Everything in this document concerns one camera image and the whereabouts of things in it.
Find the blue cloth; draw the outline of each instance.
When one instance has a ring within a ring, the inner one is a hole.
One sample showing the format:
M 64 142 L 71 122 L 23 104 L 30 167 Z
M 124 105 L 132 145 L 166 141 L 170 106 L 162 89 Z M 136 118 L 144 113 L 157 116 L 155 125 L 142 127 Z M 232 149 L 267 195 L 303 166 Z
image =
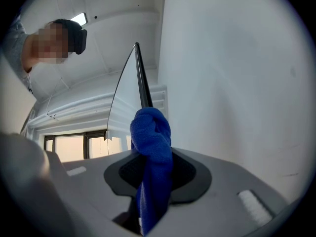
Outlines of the blue cloth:
M 171 131 L 156 108 L 140 109 L 130 125 L 132 148 L 147 157 L 143 182 L 137 191 L 137 206 L 146 235 L 164 215 L 171 193 Z

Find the dark window frame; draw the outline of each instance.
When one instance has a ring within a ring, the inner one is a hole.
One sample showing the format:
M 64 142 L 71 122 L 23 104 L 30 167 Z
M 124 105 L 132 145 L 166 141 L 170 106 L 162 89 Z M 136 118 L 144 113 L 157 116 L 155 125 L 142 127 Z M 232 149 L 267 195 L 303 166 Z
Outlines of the dark window frame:
M 83 158 L 90 159 L 89 153 L 89 139 L 92 138 L 104 138 L 106 140 L 106 132 L 107 130 L 97 130 L 91 132 L 81 132 L 81 133 L 68 133 L 61 135 L 45 135 L 44 137 L 44 150 L 46 150 L 46 143 L 49 140 L 53 141 L 53 152 L 56 150 L 56 137 L 70 137 L 70 136 L 79 136 L 83 135 Z

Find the knotted towel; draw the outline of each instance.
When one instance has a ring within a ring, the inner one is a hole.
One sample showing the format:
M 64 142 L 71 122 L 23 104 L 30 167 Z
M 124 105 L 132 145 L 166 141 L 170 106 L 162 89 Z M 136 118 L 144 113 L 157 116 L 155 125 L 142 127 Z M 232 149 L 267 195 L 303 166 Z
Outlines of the knotted towel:
M 156 108 L 140 109 L 130 125 L 132 149 L 147 157 L 144 177 L 137 191 L 137 206 L 146 235 L 164 215 L 171 193 L 171 131 Z

